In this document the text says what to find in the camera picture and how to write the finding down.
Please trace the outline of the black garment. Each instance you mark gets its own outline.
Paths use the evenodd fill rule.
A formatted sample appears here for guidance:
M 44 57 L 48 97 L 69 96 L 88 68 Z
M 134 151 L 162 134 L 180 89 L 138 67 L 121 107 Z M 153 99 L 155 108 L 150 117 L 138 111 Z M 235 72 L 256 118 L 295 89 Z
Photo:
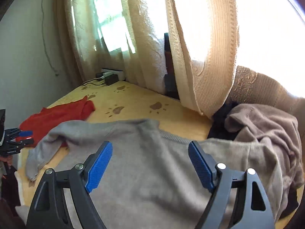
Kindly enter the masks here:
M 215 138 L 215 139 L 225 139 L 233 141 L 237 134 L 237 132 L 229 132 L 225 129 L 224 123 L 226 117 L 229 112 L 236 106 L 238 106 L 238 102 L 232 101 L 229 103 L 225 103 L 216 113 L 213 114 L 213 124 L 209 131 L 207 138 Z

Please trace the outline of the black power adapter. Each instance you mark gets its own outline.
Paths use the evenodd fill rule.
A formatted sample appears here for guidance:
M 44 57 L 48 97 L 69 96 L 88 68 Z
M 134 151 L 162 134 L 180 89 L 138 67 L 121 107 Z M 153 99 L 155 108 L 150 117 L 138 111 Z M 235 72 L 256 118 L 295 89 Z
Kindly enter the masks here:
M 110 86 L 119 81 L 117 74 L 110 74 L 104 77 L 104 83 L 106 86 Z

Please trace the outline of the red knit garment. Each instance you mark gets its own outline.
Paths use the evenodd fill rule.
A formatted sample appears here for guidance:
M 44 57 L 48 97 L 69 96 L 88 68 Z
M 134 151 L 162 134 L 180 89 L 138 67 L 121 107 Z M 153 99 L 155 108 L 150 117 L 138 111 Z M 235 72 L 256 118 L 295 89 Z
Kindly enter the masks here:
M 94 103 L 85 96 L 81 100 L 54 106 L 52 108 L 43 108 L 39 113 L 31 115 L 22 122 L 19 128 L 22 131 L 31 131 L 35 147 L 51 129 L 57 127 L 63 122 L 70 120 L 87 120 L 91 113 L 95 111 Z

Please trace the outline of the cream ribbed curtain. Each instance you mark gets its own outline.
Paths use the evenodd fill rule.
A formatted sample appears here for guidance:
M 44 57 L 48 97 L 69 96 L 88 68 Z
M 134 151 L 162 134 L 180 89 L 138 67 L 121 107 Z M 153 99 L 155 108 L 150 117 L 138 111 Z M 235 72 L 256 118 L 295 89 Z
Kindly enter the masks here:
M 182 105 L 259 103 L 304 122 L 304 0 L 166 0 Z

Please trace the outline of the yellow paw print blanket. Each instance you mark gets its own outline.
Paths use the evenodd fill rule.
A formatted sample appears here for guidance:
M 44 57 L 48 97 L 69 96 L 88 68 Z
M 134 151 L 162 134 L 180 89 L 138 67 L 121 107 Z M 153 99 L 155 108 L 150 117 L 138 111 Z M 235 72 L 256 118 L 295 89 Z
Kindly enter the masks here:
M 248 169 L 250 143 L 208 139 L 210 121 L 177 100 L 129 84 L 77 88 L 54 106 L 87 97 L 95 111 L 51 131 L 51 143 L 23 152 L 18 184 L 30 206 L 46 167 L 66 170 L 104 141 L 113 145 L 105 174 L 91 193 L 107 228 L 194 228 L 210 197 L 188 157 L 193 139 L 217 162 Z

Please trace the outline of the cream patterned curtain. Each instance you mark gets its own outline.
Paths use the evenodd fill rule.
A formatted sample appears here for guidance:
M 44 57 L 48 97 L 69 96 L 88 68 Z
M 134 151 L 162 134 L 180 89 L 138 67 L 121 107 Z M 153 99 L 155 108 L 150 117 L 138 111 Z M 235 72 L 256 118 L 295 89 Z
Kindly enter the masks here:
M 165 0 L 53 0 L 65 71 L 73 85 L 102 69 L 165 92 Z

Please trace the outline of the light grey knit sweater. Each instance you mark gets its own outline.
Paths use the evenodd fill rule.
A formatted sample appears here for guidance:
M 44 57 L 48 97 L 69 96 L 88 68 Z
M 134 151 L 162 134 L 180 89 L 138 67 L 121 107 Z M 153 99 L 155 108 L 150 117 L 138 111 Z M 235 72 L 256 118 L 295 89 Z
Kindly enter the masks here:
M 44 172 L 28 228 L 274 228 L 287 206 L 275 152 L 257 142 L 191 141 L 155 120 L 59 124 L 29 151 Z

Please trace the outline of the white power strip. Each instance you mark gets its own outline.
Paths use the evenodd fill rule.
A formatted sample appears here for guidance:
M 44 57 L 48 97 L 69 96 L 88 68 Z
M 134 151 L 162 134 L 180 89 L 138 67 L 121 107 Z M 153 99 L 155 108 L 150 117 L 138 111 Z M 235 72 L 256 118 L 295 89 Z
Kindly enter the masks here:
M 118 76 L 119 81 L 125 81 L 126 76 L 125 73 L 121 70 L 111 70 L 111 69 L 102 69 L 101 72 L 103 73 L 104 77 L 110 76 L 112 74 L 115 74 Z

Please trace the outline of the brownish grey knit garment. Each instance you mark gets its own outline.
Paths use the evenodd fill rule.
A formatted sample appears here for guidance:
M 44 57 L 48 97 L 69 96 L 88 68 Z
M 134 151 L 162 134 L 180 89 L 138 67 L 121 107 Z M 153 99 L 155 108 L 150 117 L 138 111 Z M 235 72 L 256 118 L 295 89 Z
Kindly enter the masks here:
M 304 184 L 296 117 L 272 106 L 244 103 L 230 111 L 224 126 L 237 134 L 235 141 L 251 144 L 247 166 L 257 171 L 278 220 L 288 205 L 290 188 Z

